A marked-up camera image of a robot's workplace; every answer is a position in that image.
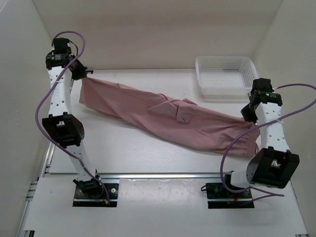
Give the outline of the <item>pink trousers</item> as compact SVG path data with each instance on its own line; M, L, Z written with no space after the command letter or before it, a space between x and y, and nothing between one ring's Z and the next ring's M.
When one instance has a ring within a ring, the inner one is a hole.
M107 116L123 120L163 140L195 150L252 156L260 135L254 124L194 102L138 90L127 85L84 78L79 102Z

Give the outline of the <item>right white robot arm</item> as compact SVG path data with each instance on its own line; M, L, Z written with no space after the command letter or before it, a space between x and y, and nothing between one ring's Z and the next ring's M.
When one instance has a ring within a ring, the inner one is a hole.
M243 171L222 176L222 193L234 197L249 187L265 186L283 189L296 170L300 159L291 152L281 123L282 99L279 94L265 92L251 95L241 114L245 121L257 124L260 130L259 152Z

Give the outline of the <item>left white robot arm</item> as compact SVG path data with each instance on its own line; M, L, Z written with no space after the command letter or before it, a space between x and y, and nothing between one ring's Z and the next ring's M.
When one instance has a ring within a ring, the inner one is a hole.
M104 186L98 182L99 176L91 165L83 146L84 128L72 115L71 91L75 80L87 76L85 67L76 60L61 76L60 73L75 58L70 50L52 50L45 58L50 85L57 85L51 95L48 117L42 119L42 125L50 138L68 152L78 177L76 186L86 195L98 198L103 194Z

